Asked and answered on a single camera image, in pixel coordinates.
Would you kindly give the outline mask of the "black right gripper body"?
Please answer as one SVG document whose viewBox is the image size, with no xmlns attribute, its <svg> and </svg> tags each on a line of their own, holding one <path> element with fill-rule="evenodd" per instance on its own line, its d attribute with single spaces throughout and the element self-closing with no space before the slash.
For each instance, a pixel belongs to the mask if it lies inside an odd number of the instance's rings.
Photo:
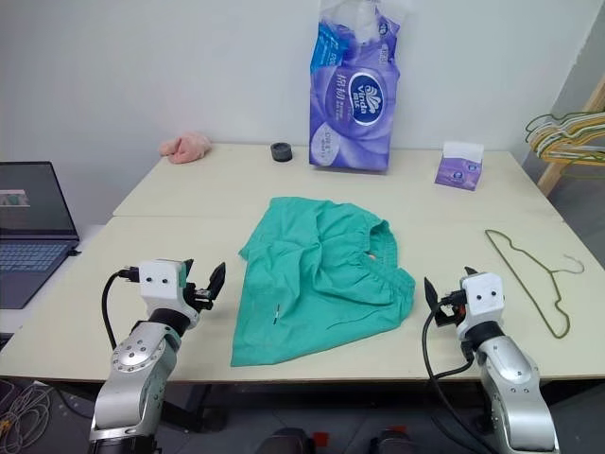
<svg viewBox="0 0 605 454">
<path fill-rule="evenodd" d="M 467 296 L 463 289 L 446 295 L 438 302 L 438 310 L 434 320 L 436 326 L 459 326 L 466 317 Z"/>
</svg>

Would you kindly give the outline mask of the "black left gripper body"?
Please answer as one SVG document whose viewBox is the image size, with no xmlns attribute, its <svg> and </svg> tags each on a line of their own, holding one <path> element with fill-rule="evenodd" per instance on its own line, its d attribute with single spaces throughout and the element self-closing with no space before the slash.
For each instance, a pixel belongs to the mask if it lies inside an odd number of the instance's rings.
<svg viewBox="0 0 605 454">
<path fill-rule="evenodd" d="M 194 283 L 187 282 L 183 291 L 183 300 L 196 311 L 211 310 L 214 306 L 214 295 L 209 289 L 197 289 Z"/>
</svg>

